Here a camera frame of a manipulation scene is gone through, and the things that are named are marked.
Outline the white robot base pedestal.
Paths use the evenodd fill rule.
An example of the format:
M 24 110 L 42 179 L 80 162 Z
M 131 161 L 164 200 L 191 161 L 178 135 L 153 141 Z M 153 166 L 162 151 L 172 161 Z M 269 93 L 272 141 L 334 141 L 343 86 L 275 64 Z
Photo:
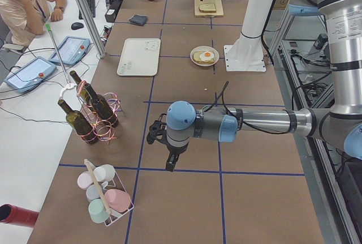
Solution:
M 224 46 L 228 72 L 265 72 L 262 35 L 274 0 L 248 0 L 239 38 Z

